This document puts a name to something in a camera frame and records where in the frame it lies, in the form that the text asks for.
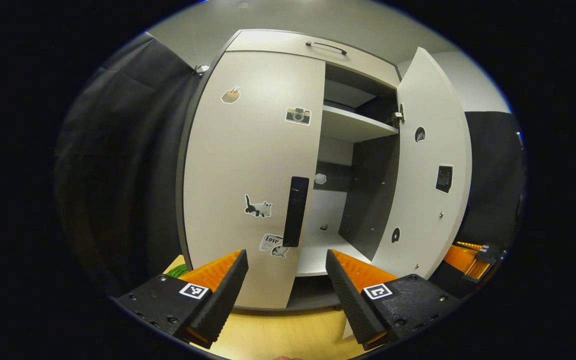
cabinet handle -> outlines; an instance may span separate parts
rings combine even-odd
[[[290,180],[290,197],[286,210],[286,223],[283,226],[283,243],[286,248],[299,246],[306,211],[306,198],[310,179],[308,177],[293,176]]]
[[[315,42],[315,41],[306,41],[306,46],[312,46],[313,44],[318,44],[318,45],[323,45],[323,46],[329,46],[330,48],[337,49],[337,50],[341,51],[341,55],[346,55],[346,54],[348,54],[348,51],[343,50],[343,48],[338,48],[338,47],[336,47],[336,46],[329,45],[329,44],[327,44],[327,43],[320,43],[320,42]]]

green object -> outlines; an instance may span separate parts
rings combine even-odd
[[[186,264],[181,264],[177,267],[170,269],[170,271],[168,271],[166,275],[170,276],[171,278],[179,278],[180,276],[184,275],[187,272],[188,267],[186,266]]]

white cabinet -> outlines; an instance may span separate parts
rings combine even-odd
[[[306,41],[345,49],[347,56]],[[331,78],[343,82],[345,75],[352,78],[346,85],[368,84],[361,90],[373,94],[377,100],[370,103],[377,106],[324,105]],[[181,144],[187,149],[180,161],[180,238],[193,268],[247,249],[249,271],[236,306],[290,308],[291,293],[307,296],[298,291],[300,282],[326,276],[329,248],[396,276],[414,272],[428,278],[439,266],[466,209],[471,146],[460,101],[425,50],[418,49],[400,83],[392,65],[356,48],[292,32],[241,30],[208,76],[187,144]],[[399,104],[404,121],[393,127],[388,120]],[[297,108],[309,121],[287,120]],[[353,148],[365,155],[364,145],[374,142],[384,156],[373,153],[371,166],[382,171],[357,170],[361,157]],[[450,167],[449,191],[445,184],[444,192],[436,189],[439,166]],[[321,169],[330,171],[330,188],[314,183]],[[364,170],[391,178],[349,178]],[[294,177],[308,180],[297,223],[289,215]],[[344,185],[345,179],[351,184]],[[445,175],[439,180],[445,182]],[[383,184],[390,190],[375,190]],[[370,196],[364,196],[370,192],[382,209],[370,208]],[[356,207],[357,201],[364,203]],[[378,216],[359,213],[349,222],[358,208]],[[262,251],[265,235],[283,237],[288,228],[297,229],[298,246],[275,255]],[[395,228],[400,237],[393,241]],[[363,239],[371,243],[357,243]],[[299,307],[307,308],[307,300]]]

cabinet shelf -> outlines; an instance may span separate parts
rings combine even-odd
[[[297,275],[320,276],[328,275],[326,271],[326,252],[333,249],[370,264],[359,250],[335,232],[307,232],[299,241],[301,256],[297,265]]]
[[[399,134],[395,127],[366,116],[323,105],[321,136],[345,142],[362,142]]]

ceiling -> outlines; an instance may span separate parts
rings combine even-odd
[[[240,29],[277,29],[346,43],[393,64],[457,51],[447,39],[406,14],[371,0],[207,0],[148,30],[190,66],[210,64]]]

